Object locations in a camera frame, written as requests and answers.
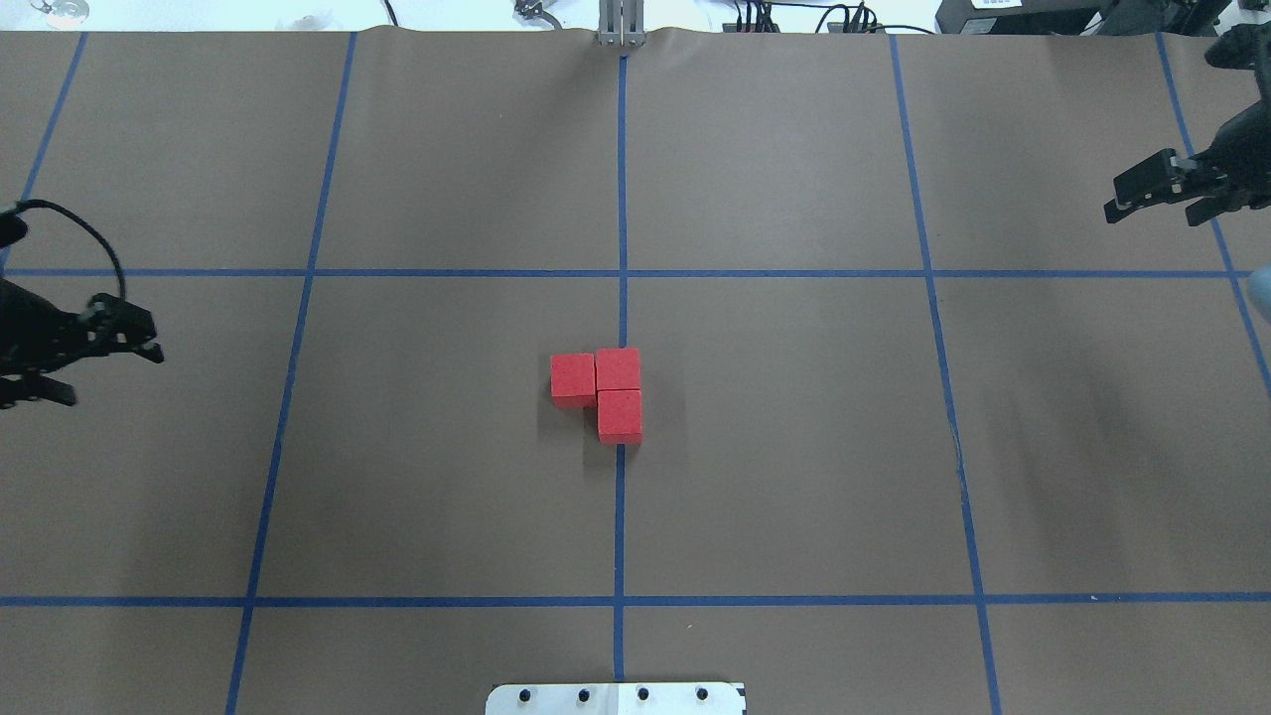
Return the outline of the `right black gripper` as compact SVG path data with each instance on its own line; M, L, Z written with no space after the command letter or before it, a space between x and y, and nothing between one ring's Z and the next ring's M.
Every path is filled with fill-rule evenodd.
M1265 210L1270 204L1270 117L1267 104L1253 104L1227 121L1207 149L1179 157L1162 149L1113 180L1113 199L1103 204L1107 224L1157 207L1202 199L1185 210L1188 226L1200 226L1239 210Z

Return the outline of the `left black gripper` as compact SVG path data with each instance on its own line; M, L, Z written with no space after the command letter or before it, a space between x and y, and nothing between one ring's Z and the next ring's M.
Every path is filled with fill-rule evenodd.
M19 403L76 406L72 385L36 375L86 357L132 354L153 363L165 356L153 312L109 293L92 295L81 316L1 281L1 410Z

